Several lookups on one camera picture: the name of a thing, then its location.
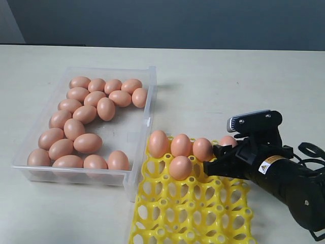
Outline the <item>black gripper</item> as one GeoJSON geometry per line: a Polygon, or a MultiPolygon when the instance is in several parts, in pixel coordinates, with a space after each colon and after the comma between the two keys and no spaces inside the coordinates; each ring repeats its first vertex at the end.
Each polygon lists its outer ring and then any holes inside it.
{"type": "Polygon", "coordinates": [[[256,174],[266,174],[260,165],[267,161],[270,166],[281,159],[292,159],[293,148],[282,145],[279,132],[253,132],[235,135],[238,145],[213,145],[215,159],[203,162],[207,176],[224,176],[255,180],[256,174]]]}

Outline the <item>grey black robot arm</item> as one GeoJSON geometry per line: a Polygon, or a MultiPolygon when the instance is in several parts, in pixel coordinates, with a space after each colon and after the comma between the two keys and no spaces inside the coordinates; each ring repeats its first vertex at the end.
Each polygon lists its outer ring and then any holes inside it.
{"type": "Polygon", "coordinates": [[[324,168],[305,165],[324,164],[324,150],[303,142],[299,150],[309,158],[296,163],[293,148],[282,145],[279,133],[252,133],[235,147],[213,149],[217,159],[204,162],[206,175],[248,179],[284,203],[301,227],[324,229],[324,168]]]}

